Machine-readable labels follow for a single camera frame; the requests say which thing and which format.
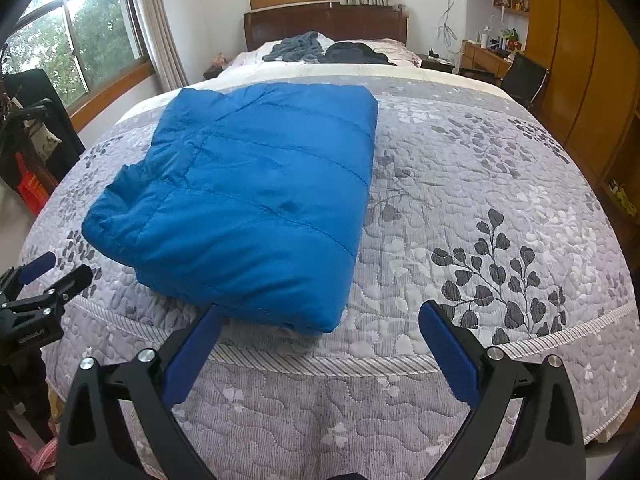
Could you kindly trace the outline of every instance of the chair backrest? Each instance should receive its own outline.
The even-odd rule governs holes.
[[[516,100],[532,103],[548,74],[549,70],[518,53],[500,88]]]

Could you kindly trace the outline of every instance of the green foliage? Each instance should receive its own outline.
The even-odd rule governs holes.
[[[134,61],[119,0],[81,0],[71,27],[89,89]],[[52,10],[9,38],[8,72],[42,68],[65,105],[84,95],[63,10]]]

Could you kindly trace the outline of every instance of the black chair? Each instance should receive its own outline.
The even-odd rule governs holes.
[[[503,78],[496,77],[491,72],[475,68],[460,68],[458,75],[499,86],[514,101],[529,110],[540,90],[542,90],[546,78],[549,76],[549,70],[518,53],[513,59],[511,68]]]

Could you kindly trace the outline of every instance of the crumpled gray cloth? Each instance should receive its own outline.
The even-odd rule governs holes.
[[[285,62],[306,61],[308,63],[319,62],[324,55],[324,49],[318,42],[318,33],[306,32],[293,38],[285,38],[281,43],[274,45],[270,54],[262,58],[263,61],[276,61],[282,56]]]

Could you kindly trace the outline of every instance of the blue gripper pad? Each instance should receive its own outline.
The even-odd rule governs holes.
[[[51,252],[44,253],[41,257],[36,258],[22,268],[20,276],[18,276],[18,282],[20,285],[29,285],[33,280],[39,278],[48,270],[53,269],[55,264],[56,255]]]
[[[210,306],[164,370],[162,403],[167,408],[185,401],[216,345],[221,328],[222,318],[215,306]]]
[[[481,399],[478,368],[436,309],[440,307],[433,300],[422,305],[418,315],[420,332],[456,399],[474,409]]]

